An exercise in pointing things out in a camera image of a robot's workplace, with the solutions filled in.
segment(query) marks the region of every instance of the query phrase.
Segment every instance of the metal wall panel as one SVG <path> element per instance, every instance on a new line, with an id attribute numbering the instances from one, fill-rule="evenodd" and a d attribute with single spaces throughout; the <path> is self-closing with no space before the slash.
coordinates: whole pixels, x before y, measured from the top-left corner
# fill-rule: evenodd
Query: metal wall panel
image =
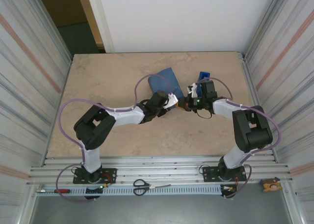
<path id="1" fill-rule="evenodd" d="M 314 222 L 314 0 L 282 0 L 246 54 L 260 103 L 278 123 L 276 148 Z"/>
<path id="2" fill-rule="evenodd" d="M 0 223 L 15 223 L 40 166 L 71 57 L 39 0 L 0 0 Z"/>

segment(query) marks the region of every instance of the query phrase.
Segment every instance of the scissors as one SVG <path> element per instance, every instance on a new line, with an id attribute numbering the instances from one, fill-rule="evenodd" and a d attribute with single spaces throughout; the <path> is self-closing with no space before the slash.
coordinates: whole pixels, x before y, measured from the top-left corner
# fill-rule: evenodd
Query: scissors
<path id="1" fill-rule="evenodd" d="M 154 184 L 154 185 L 151 185 L 142 179 L 137 179 L 136 181 L 134 181 L 133 186 L 136 187 L 133 189 L 133 193 L 136 196 L 142 196 L 143 194 L 145 194 L 150 189 L 168 187 L 168 186 L 171 186 L 171 184 Z"/>

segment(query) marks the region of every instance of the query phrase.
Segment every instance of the purple cable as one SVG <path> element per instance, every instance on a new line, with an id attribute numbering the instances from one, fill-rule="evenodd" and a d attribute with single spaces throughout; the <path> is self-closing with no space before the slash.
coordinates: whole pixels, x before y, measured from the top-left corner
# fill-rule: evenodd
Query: purple cable
<path id="1" fill-rule="evenodd" d="M 252 175 L 252 167 L 251 167 L 251 165 L 249 165 L 249 164 L 243 164 L 243 166 L 248 166 L 248 167 L 250 168 L 250 173 L 249 173 L 249 175 L 248 175 L 246 181 L 245 181 L 244 184 L 240 187 L 240 189 L 238 189 L 238 190 L 237 190 L 236 192 L 234 192 L 233 194 L 226 196 L 226 198 L 231 198 L 231 197 L 235 196 L 237 193 L 239 193 L 240 191 L 242 191 L 243 188 L 246 186 L 246 184 L 249 182 L 250 177 L 251 177 L 251 175 Z"/>
<path id="2" fill-rule="evenodd" d="M 276 129 L 278 131 L 277 141 L 273 145 L 271 145 L 269 147 L 266 147 L 266 148 L 263 148 L 263 149 L 258 149 L 258 150 L 253 151 L 252 153 L 248 154 L 247 156 L 244 157 L 244 159 L 241 160 L 241 162 L 240 162 L 241 164 L 243 164 L 253 154 L 255 154 L 257 152 L 261 152 L 261 151 L 266 151 L 266 150 L 272 149 L 272 148 L 276 147 L 279 144 L 279 142 L 281 141 L 281 130 L 280 130 L 278 124 L 269 115 L 267 115 L 267 114 L 265 114 L 265 113 L 255 109 L 255 108 L 249 107 L 249 106 L 239 105 L 239 104 L 231 102 L 231 101 L 227 101 L 227 103 L 232 105 L 232 106 L 241 107 L 241 108 L 244 108 L 244 109 L 247 109 L 247 110 L 252 110 L 254 112 L 257 112 L 258 114 L 260 114 L 263 117 L 267 118 L 272 124 L 274 124 L 274 126 L 276 127 Z"/>
<path id="3" fill-rule="evenodd" d="M 210 79 L 214 79 L 216 81 L 219 81 L 221 84 L 223 84 L 225 86 L 225 88 L 227 89 L 227 91 L 229 92 L 229 94 L 230 94 L 230 98 L 228 98 L 228 99 L 229 100 L 233 100 L 234 99 L 234 96 L 232 95 L 232 93 L 231 93 L 229 87 L 227 86 L 227 84 L 225 84 L 222 80 L 220 80 L 218 78 L 214 78 L 214 77 L 203 78 L 203 79 L 199 80 L 196 84 L 205 82 L 205 81 L 210 80 Z"/>
<path id="4" fill-rule="evenodd" d="M 116 110 L 116 112 L 129 112 L 129 111 L 132 111 L 132 110 L 136 107 L 136 104 L 137 104 L 137 92 L 136 92 L 136 91 L 137 91 L 137 87 L 138 87 L 138 85 L 141 83 L 141 81 L 143 81 L 145 78 L 150 77 L 150 76 L 158 76 L 158 77 L 162 78 L 164 81 L 166 81 L 166 83 L 167 83 L 168 86 L 169 86 L 170 92 L 172 93 L 172 87 L 171 87 L 170 83 L 167 81 L 166 78 L 164 78 L 163 76 L 161 76 L 161 75 L 159 75 L 159 74 L 148 74 L 148 75 L 142 77 L 142 78 L 137 82 L 137 84 L 135 85 L 135 88 L 134 88 L 135 103 L 134 103 L 134 105 L 131 106 L 129 109 L 125 109 L 125 110 Z M 85 102 L 85 103 L 89 103 L 89 104 L 95 105 L 95 106 L 97 106 L 97 107 L 99 107 L 99 108 L 101 108 L 101 109 L 107 110 L 107 111 L 109 111 L 109 112 L 115 112 L 115 110 L 114 110 L 114 109 L 111 109 L 111 108 L 107 108 L 107 107 L 102 106 L 102 105 L 100 105 L 100 104 L 97 104 L 97 103 L 95 103 L 95 102 L 93 102 L 93 101 L 90 101 L 90 100 L 72 99 L 72 100 L 69 100 L 69 101 L 65 102 L 64 105 L 62 105 L 62 107 L 61 107 L 60 110 L 59 110 L 58 116 L 57 116 L 57 118 L 58 118 L 58 126 L 59 126 L 59 129 L 60 129 L 61 133 L 62 133 L 67 139 L 69 139 L 70 141 L 74 142 L 75 144 L 77 144 L 77 145 L 80 147 L 81 152 L 82 152 L 82 163 L 69 165 L 69 166 L 67 166 L 66 168 L 64 168 L 64 169 L 59 173 L 59 175 L 57 176 L 56 182 L 55 182 L 56 190 L 57 190 L 58 194 L 59 194 L 62 198 L 66 199 L 67 201 L 72 201 L 72 202 L 86 202 L 85 200 L 69 199 L 69 198 L 65 197 L 65 196 L 60 192 L 60 190 L 59 190 L 59 188 L 58 188 L 58 181 L 59 181 L 59 178 L 60 178 L 61 174 L 62 174 L 66 169 L 68 169 L 68 168 L 70 168 L 70 167 L 73 167 L 73 166 L 81 166 L 81 165 L 84 165 L 84 164 L 85 164 L 85 154 L 84 154 L 84 151 L 83 151 L 83 149 L 84 149 L 83 145 L 81 145 L 81 144 L 80 144 L 79 142 L 77 142 L 75 139 L 73 139 L 72 137 L 70 137 L 70 136 L 63 130 L 62 125 L 61 125 L 61 114 L 62 114 L 62 111 L 64 110 L 64 108 L 65 108 L 69 103 L 72 103 L 72 102 Z"/>

